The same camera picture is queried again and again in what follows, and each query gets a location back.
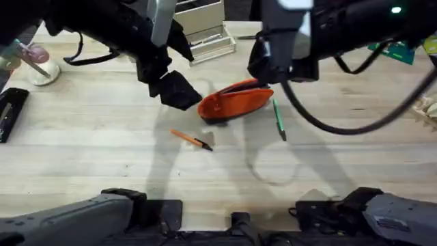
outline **pencil case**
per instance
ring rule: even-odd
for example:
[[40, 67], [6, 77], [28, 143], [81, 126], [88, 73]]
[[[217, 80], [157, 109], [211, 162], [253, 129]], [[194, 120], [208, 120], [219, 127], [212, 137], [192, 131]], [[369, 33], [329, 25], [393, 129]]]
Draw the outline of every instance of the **pencil case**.
[[207, 124], [224, 123], [263, 107], [272, 95], [268, 85], [247, 79], [205, 97], [197, 113]]

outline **wooden table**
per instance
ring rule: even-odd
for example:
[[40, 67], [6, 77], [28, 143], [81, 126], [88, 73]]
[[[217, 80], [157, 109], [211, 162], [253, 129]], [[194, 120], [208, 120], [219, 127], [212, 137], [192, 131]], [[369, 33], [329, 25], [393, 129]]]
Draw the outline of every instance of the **wooden table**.
[[[235, 36], [255, 33], [258, 23], [227, 23]], [[322, 132], [303, 120], [273, 85], [288, 141], [275, 126], [272, 105], [226, 127], [207, 126], [196, 113], [162, 106], [137, 82], [127, 57], [72, 67], [61, 58], [76, 52], [79, 37], [41, 42], [63, 73], [47, 87], [26, 82], [18, 69], [6, 87], [31, 92], [7, 144], [0, 146], [0, 216], [52, 208], [123, 187], [150, 198], [184, 201], [185, 230], [226, 228], [229, 214], [243, 210], [271, 228], [296, 226], [286, 208], [316, 191], [341, 198], [359, 186], [378, 187], [404, 197], [437, 202], [437, 133], [410, 114], [380, 131], [355, 137]], [[172, 68], [208, 95], [249, 78], [246, 65], [253, 42], [237, 52], [190, 68], [174, 52]], [[85, 57], [107, 48], [86, 39]], [[369, 54], [346, 55], [357, 66]], [[317, 117], [336, 126], [362, 126], [397, 106], [430, 70], [419, 51], [413, 66], [381, 57], [359, 76], [342, 73], [333, 59], [320, 63], [321, 79], [293, 84]], [[214, 152], [170, 134], [176, 128], [211, 143]]]

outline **pen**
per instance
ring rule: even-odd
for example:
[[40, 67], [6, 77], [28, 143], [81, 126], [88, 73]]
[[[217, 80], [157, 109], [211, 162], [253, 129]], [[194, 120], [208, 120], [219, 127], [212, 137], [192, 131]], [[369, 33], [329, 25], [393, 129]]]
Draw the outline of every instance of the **pen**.
[[211, 146], [209, 146], [207, 143], [200, 141], [198, 139], [192, 138], [184, 133], [181, 133], [180, 131], [177, 131], [175, 129], [170, 129], [170, 133], [173, 133], [174, 135], [182, 138], [183, 140], [189, 141], [190, 143], [199, 146], [201, 148], [204, 148], [206, 150], [212, 151]]
[[276, 115], [276, 125], [278, 127], [279, 134], [283, 141], [287, 141], [287, 135], [285, 134], [284, 125], [282, 123], [281, 112], [279, 111], [278, 101], [276, 101], [276, 99], [273, 99], [273, 108], [274, 114]]

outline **pen holder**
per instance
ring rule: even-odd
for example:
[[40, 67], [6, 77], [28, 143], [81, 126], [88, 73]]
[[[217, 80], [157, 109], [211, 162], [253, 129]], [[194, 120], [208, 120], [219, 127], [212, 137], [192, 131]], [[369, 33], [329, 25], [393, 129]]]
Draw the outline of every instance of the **pen holder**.
[[27, 80], [32, 85], [49, 85], [55, 82], [61, 74], [61, 68], [51, 59], [42, 64], [38, 64], [38, 66], [41, 70], [45, 71], [45, 73], [41, 73], [40, 70], [36, 70], [32, 66], [30, 66], [31, 69], [27, 71]]
[[30, 66], [27, 80], [33, 85], [43, 86], [53, 83], [61, 73], [60, 67], [50, 59], [48, 52], [37, 44], [25, 46], [15, 40], [0, 55], [0, 69], [12, 71], [22, 62]]
[[61, 68], [50, 58], [48, 52], [38, 44], [24, 46], [23, 52], [19, 56], [32, 68], [27, 72], [27, 80], [32, 85], [49, 85], [55, 82], [61, 74]]

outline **black object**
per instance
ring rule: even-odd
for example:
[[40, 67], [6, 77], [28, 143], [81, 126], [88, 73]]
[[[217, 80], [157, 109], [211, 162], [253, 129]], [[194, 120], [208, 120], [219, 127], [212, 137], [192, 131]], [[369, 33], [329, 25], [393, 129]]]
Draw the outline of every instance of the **black object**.
[[291, 216], [299, 221], [300, 230], [308, 232], [318, 230], [322, 234], [342, 232], [355, 236], [361, 232], [373, 235], [373, 230], [362, 214], [366, 203], [383, 192], [380, 189], [360, 187], [344, 200], [334, 201], [299, 201], [295, 208], [290, 208]]
[[[279, 73], [285, 73], [291, 81], [317, 81], [321, 59], [338, 57], [377, 42], [406, 41], [412, 48], [437, 30], [434, 21], [437, 3], [433, 0], [316, 1], [311, 12], [310, 56], [294, 59], [292, 52], [279, 51], [293, 47], [292, 29], [296, 26], [290, 23], [300, 22], [289, 19], [277, 1], [266, 0], [262, 5], [263, 31], [257, 35], [248, 70], [255, 78], [265, 77], [269, 83], [280, 82]], [[401, 12], [393, 13], [395, 7], [401, 8]], [[270, 57], [266, 57], [264, 50], [266, 41], [272, 49]], [[286, 61], [293, 66], [292, 71]]]
[[15, 246], [25, 241], [25, 237], [16, 232], [0, 233], [0, 246]]
[[183, 33], [183, 27], [173, 20], [167, 39], [167, 45], [155, 46], [152, 41], [153, 22], [140, 16], [128, 6], [136, 0], [41, 0], [36, 4], [30, 0], [7, 1], [2, 6], [8, 10], [0, 16], [1, 45], [9, 45], [25, 28], [33, 22], [44, 19], [46, 28], [52, 36], [62, 30], [83, 33], [109, 47], [110, 53], [102, 57], [75, 61], [83, 48], [73, 57], [65, 58], [72, 66], [83, 66], [105, 62], [125, 53], [136, 59], [138, 80], [147, 83], [151, 95], [161, 95], [170, 107], [185, 110], [198, 103], [198, 93], [189, 85], [186, 79], [176, 79], [167, 86], [172, 75], [166, 78], [171, 58], [167, 46], [179, 52], [189, 61], [194, 57], [188, 41]]
[[148, 200], [145, 226], [159, 225], [163, 234], [175, 232], [182, 227], [181, 200]]
[[101, 193], [123, 195], [134, 202], [132, 216], [126, 230], [135, 226], [146, 228], [159, 225], [163, 232], [174, 232], [182, 226], [180, 200], [148, 200], [145, 193], [118, 188], [105, 189]]
[[204, 148], [205, 150], [212, 151], [212, 148], [211, 148], [211, 146], [210, 146], [209, 144], [207, 144], [207, 143], [205, 143], [204, 141], [199, 140], [199, 139], [196, 139], [196, 140], [202, 143], [202, 148]]
[[18, 88], [9, 88], [0, 94], [0, 143], [8, 141], [28, 95], [27, 90]]
[[287, 141], [287, 134], [284, 130], [281, 129], [281, 126], [279, 125], [279, 122], [276, 122], [276, 127], [278, 128], [279, 135], [282, 138], [282, 141]]
[[[326, 125], [301, 105], [287, 81], [317, 81], [318, 61], [327, 57], [335, 57], [344, 72], [358, 74], [372, 64], [383, 46], [389, 42], [406, 41], [410, 48], [419, 45], [421, 39], [437, 29], [434, 21], [437, 3], [432, 0], [353, 0], [325, 3], [323, 8], [311, 13], [311, 53], [303, 59], [294, 59], [293, 52], [288, 52], [294, 46], [293, 35], [296, 35], [296, 31], [292, 30], [293, 26], [284, 26], [287, 16], [285, 10], [281, 10], [276, 1], [265, 0], [262, 3], [263, 31], [257, 34], [248, 70], [261, 82], [281, 83], [286, 96], [299, 114], [324, 131], [339, 135], [358, 135], [382, 128], [411, 107], [437, 77], [437, 70], [433, 69], [398, 108], [373, 124], [354, 129]], [[400, 9], [400, 12], [393, 11], [394, 8]], [[296, 11], [288, 14], [297, 16]], [[382, 46], [355, 71], [351, 71], [340, 58], [345, 52], [375, 42], [382, 43]]]

